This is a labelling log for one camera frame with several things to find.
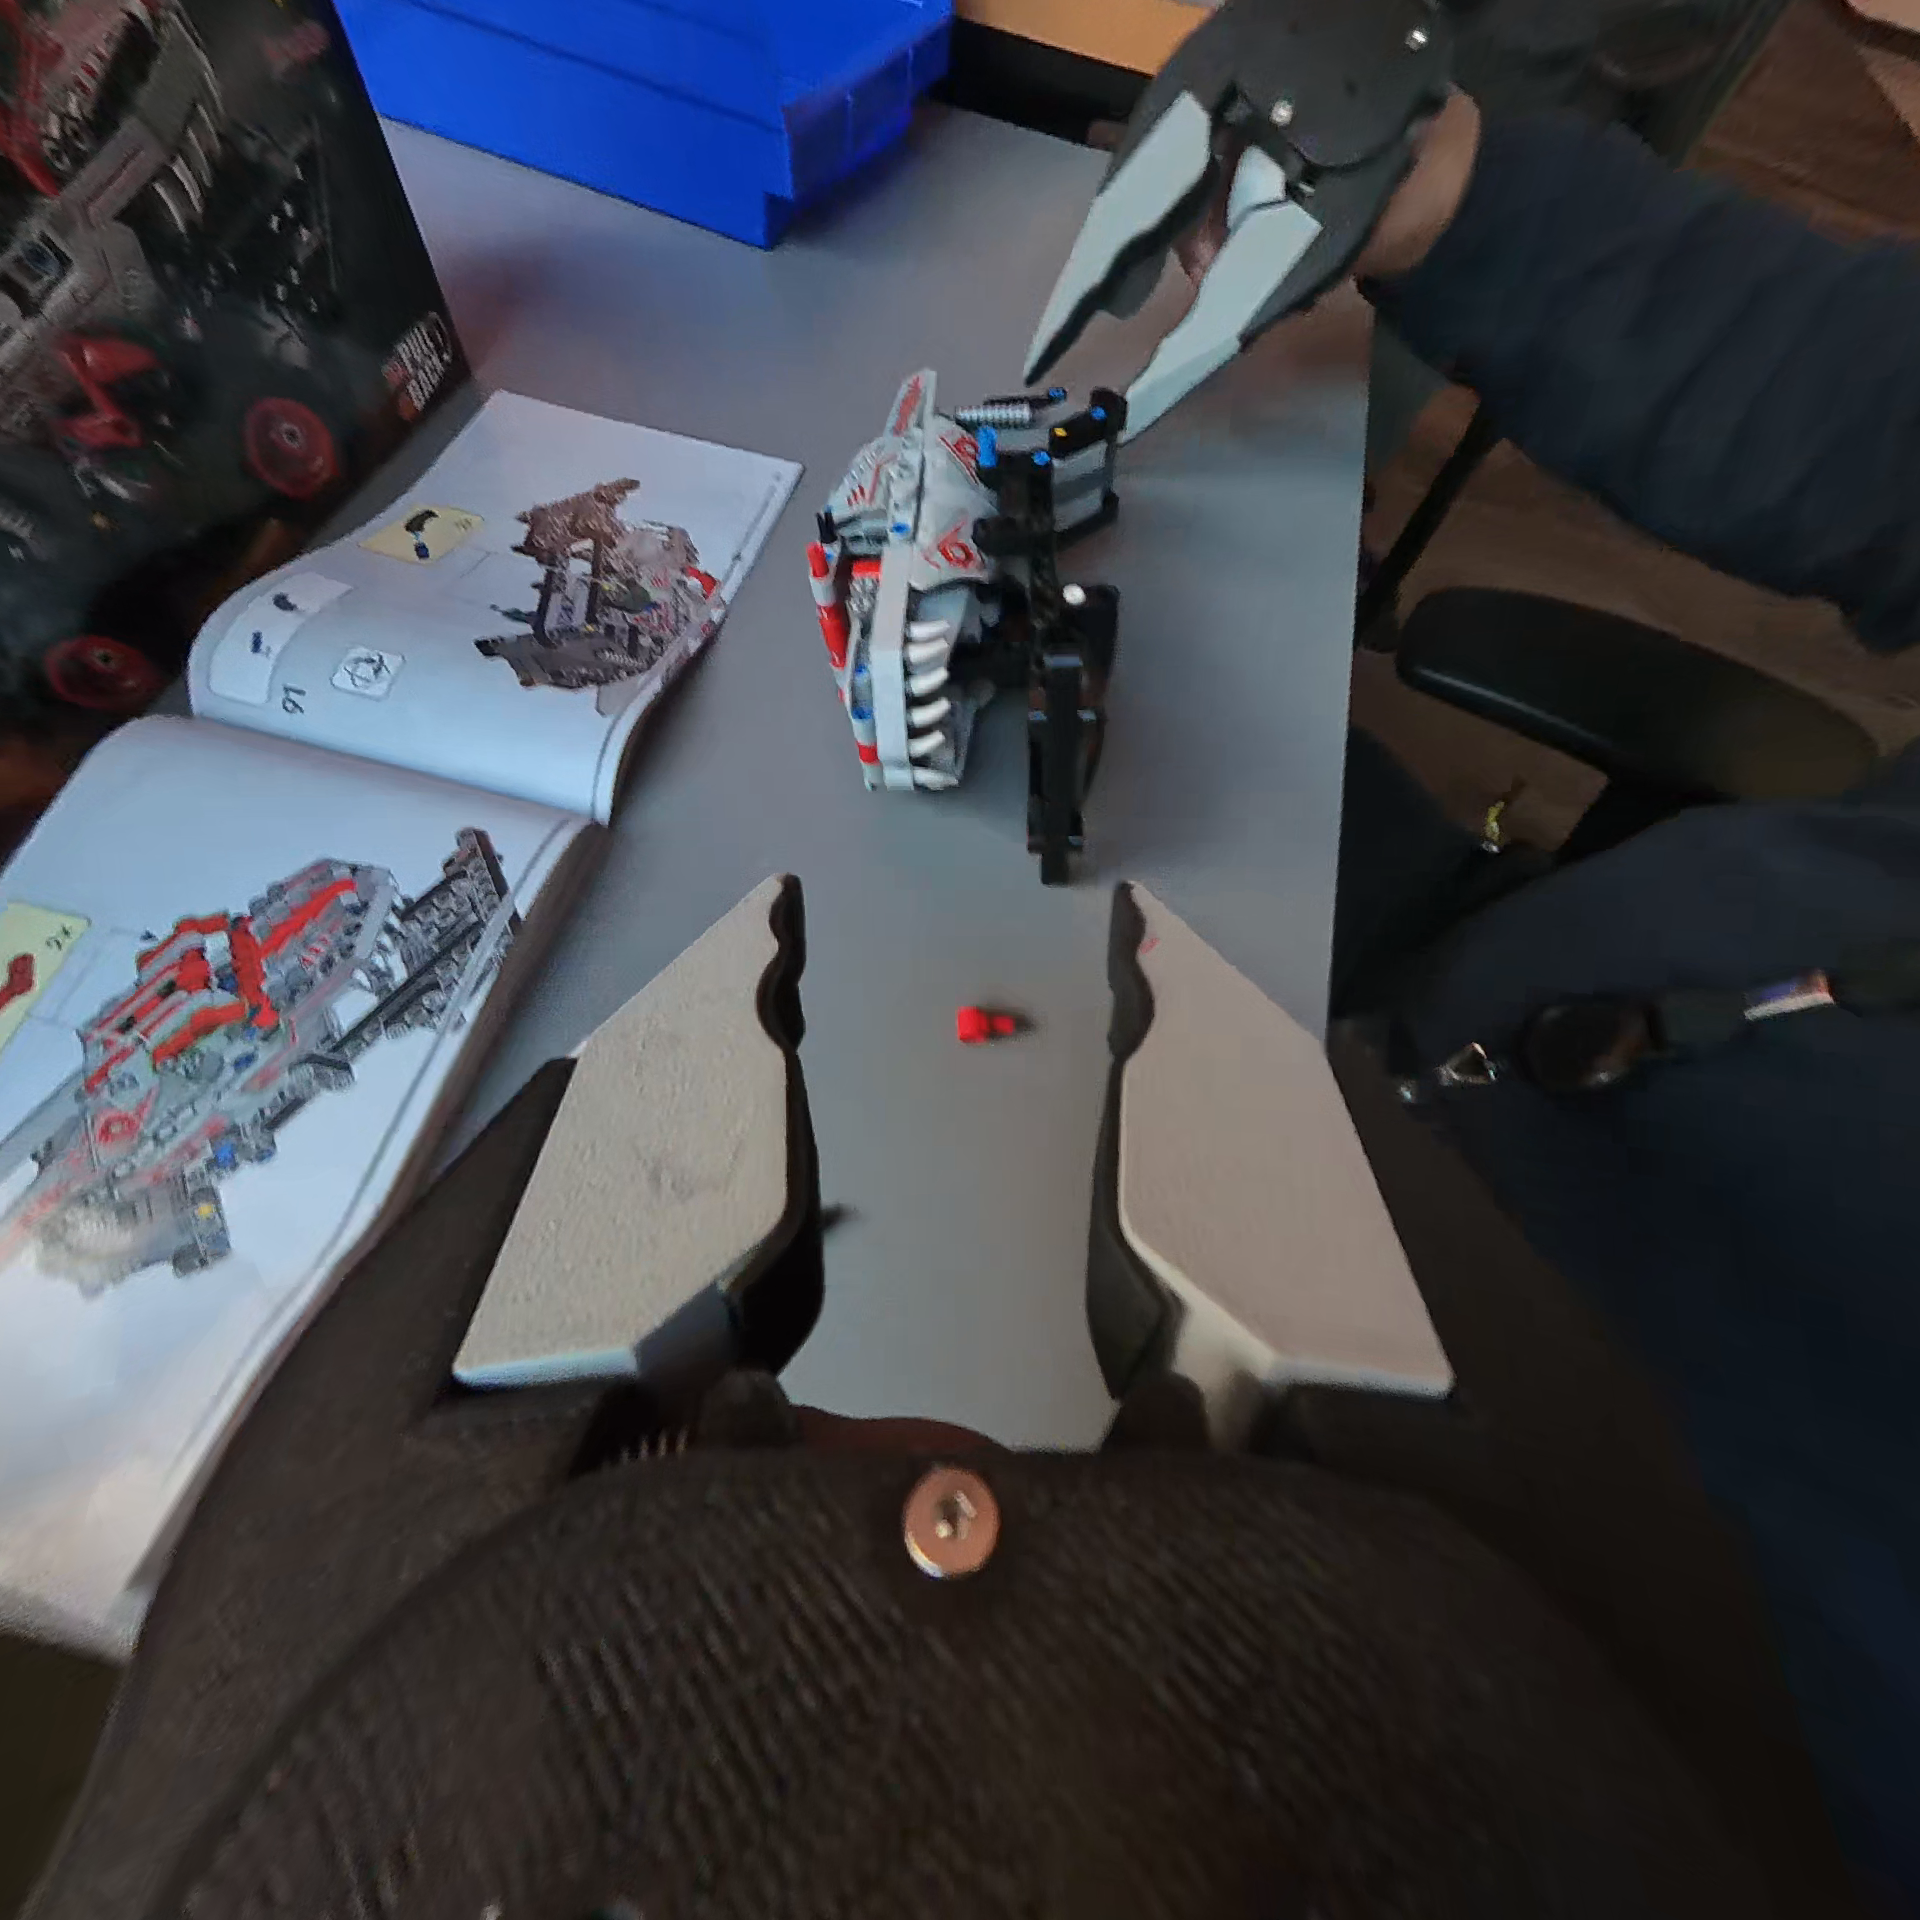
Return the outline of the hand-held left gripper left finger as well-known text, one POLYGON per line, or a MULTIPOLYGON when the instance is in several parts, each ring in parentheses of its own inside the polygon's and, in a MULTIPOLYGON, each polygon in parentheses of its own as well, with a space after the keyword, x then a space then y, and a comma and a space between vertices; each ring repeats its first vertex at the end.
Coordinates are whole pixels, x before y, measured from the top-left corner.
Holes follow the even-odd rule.
POLYGON ((801 880, 748 892, 567 1057, 463 1388, 779 1373, 826 1297, 801 880))

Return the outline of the person's right hand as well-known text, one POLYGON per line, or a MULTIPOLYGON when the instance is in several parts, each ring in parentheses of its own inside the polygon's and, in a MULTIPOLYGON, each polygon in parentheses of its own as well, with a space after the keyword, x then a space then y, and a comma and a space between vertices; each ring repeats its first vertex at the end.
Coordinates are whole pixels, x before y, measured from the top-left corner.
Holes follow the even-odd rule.
POLYGON ((1468 197, 1478 147, 1482 110, 1454 87, 1445 108, 1420 127, 1413 164, 1356 256, 1356 281, 1395 281, 1425 263, 1468 197))

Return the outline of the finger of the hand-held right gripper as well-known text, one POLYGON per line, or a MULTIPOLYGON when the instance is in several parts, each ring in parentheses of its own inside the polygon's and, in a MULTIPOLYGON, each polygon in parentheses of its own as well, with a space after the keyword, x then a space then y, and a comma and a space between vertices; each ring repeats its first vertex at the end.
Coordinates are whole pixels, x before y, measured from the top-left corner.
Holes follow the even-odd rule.
MULTIPOLYGON (((1131 147, 1115 151, 1043 307, 1023 353, 1023 384, 1038 384, 1097 312, 1121 317, 1123 291, 1137 269, 1146 268, 1146 293, 1153 294, 1165 256, 1218 223, 1218 110, 1220 93, 1182 89, 1139 125, 1130 123, 1131 147)), ((1198 389, 1222 366, 1222 308, 1211 288, 1222 227, 1214 240, 1183 319, 1158 340, 1130 389, 1198 389)))
POLYGON ((1157 425, 1270 325, 1268 308, 1322 237, 1284 167, 1263 151, 1239 156, 1222 213, 1222 237, 1183 317, 1125 393, 1121 443, 1157 425))

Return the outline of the black office chair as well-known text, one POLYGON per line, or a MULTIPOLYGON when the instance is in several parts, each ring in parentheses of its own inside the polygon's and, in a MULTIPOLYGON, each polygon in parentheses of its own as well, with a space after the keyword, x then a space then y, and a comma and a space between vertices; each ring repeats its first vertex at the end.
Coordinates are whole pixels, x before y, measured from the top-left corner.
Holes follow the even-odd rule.
POLYGON ((1852 716, 1625 614, 1449 587, 1398 628, 1398 680, 1598 773, 1554 859, 1618 847, 1684 808, 1830 800, 1883 764, 1852 716))

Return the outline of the person's right forearm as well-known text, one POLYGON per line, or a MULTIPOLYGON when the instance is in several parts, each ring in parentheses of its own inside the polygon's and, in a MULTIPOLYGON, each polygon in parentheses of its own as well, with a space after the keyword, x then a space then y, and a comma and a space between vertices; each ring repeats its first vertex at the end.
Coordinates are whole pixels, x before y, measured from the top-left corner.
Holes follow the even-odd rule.
POLYGON ((1483 119, 1449 216, 1361 288, 1501 438, 1741 582, 1918 636, 1918 263, 1578 119, 1483 119))

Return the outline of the grey red lego model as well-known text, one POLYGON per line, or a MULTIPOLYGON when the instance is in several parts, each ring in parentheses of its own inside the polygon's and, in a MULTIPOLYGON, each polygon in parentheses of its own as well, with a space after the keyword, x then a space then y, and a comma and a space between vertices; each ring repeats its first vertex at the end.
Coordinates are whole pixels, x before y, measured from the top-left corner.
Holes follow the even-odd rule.
POLYGON ((862 782, 949 793, 979 716, 1023 708, 1023 841, 1044 885, 1086 847, 1106 736, 1121 593, 1063 574, 1113 524, 1127 398, 1068 389, 941 407, 937 374, 898 387, 885 427, 815 519, 806 582, 862 782))

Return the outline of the person in dark clothing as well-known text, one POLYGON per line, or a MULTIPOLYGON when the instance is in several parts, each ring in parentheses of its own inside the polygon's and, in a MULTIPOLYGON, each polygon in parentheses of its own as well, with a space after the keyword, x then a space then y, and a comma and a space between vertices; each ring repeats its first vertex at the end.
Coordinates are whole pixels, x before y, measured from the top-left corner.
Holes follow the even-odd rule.
POLYGON ((1885 1915, 1915 1915, 1918 1875, 1915 1004, 1769 1014, 1605 1091, 1525 1077, 1519 1031, 1847 975, 1915 928, 1915 750, 1835 800, 1689 806, 1547 865, 1348 736, 1331 1007, 1386 1019, 1442 1137, 1657 1377, 1885 1915))

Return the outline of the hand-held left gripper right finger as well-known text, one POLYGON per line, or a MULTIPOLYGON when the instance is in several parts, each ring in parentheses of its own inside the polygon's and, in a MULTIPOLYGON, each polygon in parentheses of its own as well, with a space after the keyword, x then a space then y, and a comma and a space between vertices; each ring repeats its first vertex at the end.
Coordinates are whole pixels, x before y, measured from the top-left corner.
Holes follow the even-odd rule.
POLYGON ((1316 1390, 1446 1405, 1454 1367, 1324 1041, 1133 880, 1108 985, 1089 1333, 1110 1400, 1174 1383, 1218 1449, 1316 1390))

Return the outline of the open lego instruction booklet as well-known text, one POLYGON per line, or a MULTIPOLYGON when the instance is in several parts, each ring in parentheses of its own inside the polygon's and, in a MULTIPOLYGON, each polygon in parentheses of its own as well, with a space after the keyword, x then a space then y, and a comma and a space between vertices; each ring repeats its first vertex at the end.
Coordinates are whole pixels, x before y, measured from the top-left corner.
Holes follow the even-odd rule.
POLYGON ((498 390, 4 865, 4 1635, 124 1659, 803 463, 498 390))

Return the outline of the blue plastic bin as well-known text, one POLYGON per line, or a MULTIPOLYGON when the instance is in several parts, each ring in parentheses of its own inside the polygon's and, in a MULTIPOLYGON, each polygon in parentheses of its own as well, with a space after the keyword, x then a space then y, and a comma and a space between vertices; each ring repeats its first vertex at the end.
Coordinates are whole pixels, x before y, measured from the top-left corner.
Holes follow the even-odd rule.
POLYGON ((340 3, 375 108, 773 249, 906 137, 949 3, 340 3))

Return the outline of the dark lego set box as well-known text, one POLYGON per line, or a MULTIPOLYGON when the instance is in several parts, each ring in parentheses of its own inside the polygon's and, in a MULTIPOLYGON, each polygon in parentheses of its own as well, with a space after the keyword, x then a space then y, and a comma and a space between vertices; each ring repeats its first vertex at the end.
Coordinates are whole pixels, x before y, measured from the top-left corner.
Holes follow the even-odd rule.
POLYGON ((139 713, 466 376, 345 4, 4 3, 4 755, 139 713))

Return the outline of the brown wooden desk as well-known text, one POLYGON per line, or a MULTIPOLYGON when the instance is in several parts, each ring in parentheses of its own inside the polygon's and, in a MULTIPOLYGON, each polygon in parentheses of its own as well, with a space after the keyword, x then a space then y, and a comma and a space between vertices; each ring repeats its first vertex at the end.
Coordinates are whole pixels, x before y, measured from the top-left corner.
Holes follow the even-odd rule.
POLYGON ((953 3, 958 20, 999 36, 1149 76, 1214 3, 953 3))

